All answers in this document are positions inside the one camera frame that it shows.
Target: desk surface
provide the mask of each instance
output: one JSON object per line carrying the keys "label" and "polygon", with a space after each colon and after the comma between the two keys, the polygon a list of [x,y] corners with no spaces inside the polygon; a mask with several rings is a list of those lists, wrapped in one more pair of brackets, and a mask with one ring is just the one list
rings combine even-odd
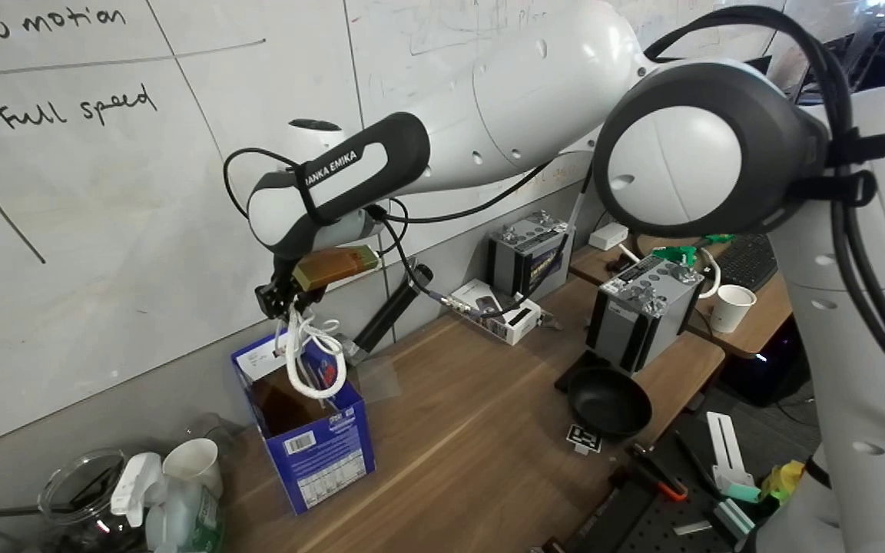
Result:
{"label": "desk surface", "polygon": [[[553,381],[585,352],[597,288],[571,280],[545,306],[563,327],[504,348],[454,315],[370,363],[391,363],[404,393],[370,408],[379,470],[308,517],[286,507],[250,433],[230,470],[226,551],[526,551],[571,534],[607,488],[616,454],[578,457]],[[682,333],[639,372],[656,401],[652,443],[726,352]]]}
{"label": "desk surface", "polygon": [[[571,254],[571,274],[575,277],[585,277],[591,282],[603,282],[607,280],[613,274],[606,271],[607,262],[618,262],[618,250],[603,250],[603,248],[592,248],[592,246],[585,246]],[[706,315],[714,313],[714,297],[706,302],[699,302],[690,318],[688,318],[688,327],[695,333],[704,333],[716,344],[721,344],[728,352],[736,352],[736,357],[753,357],[758,352],[770,338],[774,331],[786,322],[791,315],[791,297],[786,297],[786,284],[785,284],[785,277],[774,274],[758,291],[757,291],[757,304],[753,309],[748,313],[748,318],[731,331],[731,333],[721,333],[721,331],[714,331]]]}

